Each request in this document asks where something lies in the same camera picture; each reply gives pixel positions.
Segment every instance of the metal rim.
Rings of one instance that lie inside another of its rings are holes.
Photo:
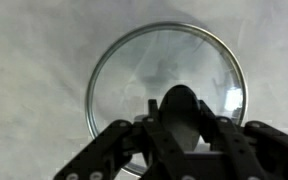
[[[182,32],[196,35],[204,39],[205,41],[207,41],[209,44],[211,44],[214,48],[216,48],[219,52],[221,52],[223,56],[224,55],[228,56],[228,58],[225,58],[225,59],[230,60],[230,63],[236,72],[237,80],[238,82],[241,83],[241,88],[243,92],[242,110],[240,112],[240,117],[238,118],[237,124],[240,125],[242,123],[242,120],[244,118],[244,115],[247,109],[247,101],[248,101],[247,86],[244,80],[241,67],[236,57],[234,56],[234,54],[231,52],[231,50],[215,35],[213,35],[212,33],[204,29],[196,27],[194,25],[180,23],[180,22],[158,22],[158,23],[152,23],[152,24],[148,24],[146,26],[137,28],[127,33],[126,35],[122,36],[121,38],[119,38],[116,42],[114,42],[107,49],[107,51],[101,56],[99,62],[95,66],[95,69],[93,70],[91,79],[88,84],[88,88],[86,91],[86,99],[85,99],[86,121],[87,121],[87,125],[88,125],[89,131],[93,139],[96,136],[98,136],[99,132],[97,129],[97,124],[96,124],[94,113],[92,110],[92,106],[93,106],[92,102],[93,102],[93,95],[94,95],[96,80],[97,80],[99,73],[101,72],[102,67],[104,66],[106,61],[110,58],[110,56],[128,41],[142,34],[146,34],[152,31],[158,31],[158,30],[175,30],[175,31],[182,31]],[[136,165],[134,163],[129,163],[123,168],[123,170],[135,176],[141,176],[145,171],[143,167]]]

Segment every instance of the screw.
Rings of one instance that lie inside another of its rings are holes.
[[[227,123],[227,119],[220,119],[221,122]]]
[[[259,127],[261,127],[261,125],[260,125],[260,124],[258,124],[258,123],[252,123],[252,124],[251,124],[251,126],[252,126],[252,127],[256,127],[256,128],[259,128]]]
[[[121,122],[121,123],[120,123],[120,126],[121,126],[121,127],[125,127],[126,125],[127,125],[126,122]]]
[[[102,180],[103,179],[103,173],[99,171],[95,171],[90,175],[90,180]]]
[[[76,173],[71,173],[66,177],[66,180],[78,180],[78,175]]]
[[[255,176],[250,176],[247,178],[247,180],[261,180],[261,179]]]
[[[195,180],[195,178],[190,175],[185,175],[182,177],[182,180]]]

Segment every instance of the transparent glass lid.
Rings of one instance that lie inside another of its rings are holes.
[[[101,57],[86,99],[89,128],[97,136],[111,122],[148,113],[148,99],[160,104],[166,92],[183,84],[216,115],[240,124],[246,110],[246,85],[231,51],[214,35],[192,25],[155,23],[115,42]],[[144,172],[140,157],[126,170]]]

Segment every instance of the bolt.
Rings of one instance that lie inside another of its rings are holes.
[[[247,180],[261,180],[261,179],[255,176],[250,176],[247,178]]]
[[[66,180],[78,180],[78,175],[76,173],[71,173],[66,177]]]
[[[90,180],[102,180],[103,179],[103,173],[99,171],[95,171],[90,175]]]
[[[195,178],[190,175],[185,175],[182,177],[182,180],[195,180]]]
[[[252,123],[252,124],[251,124],[251,126],[252,126],[252,127],[256,127],[256,128],[259,128],[259,127],[261,127],[261,125],[260,125],[260,124],[258,124],[258,123]]]
[[[221,122],[227,123],[227,119],[220,119]]]
[[[121,127],[125,127],[126,125],[127,125],[126,122],[121,122],[121,123],[120,123],[120,126],[121,126]]]

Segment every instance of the white background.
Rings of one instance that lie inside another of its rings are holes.
[[[288,133],[288,1],[0,0],[0,179],[50,179],[90,142],[84,97],[98,58],[165,20],[222,39],[248,84],[244,122]]]

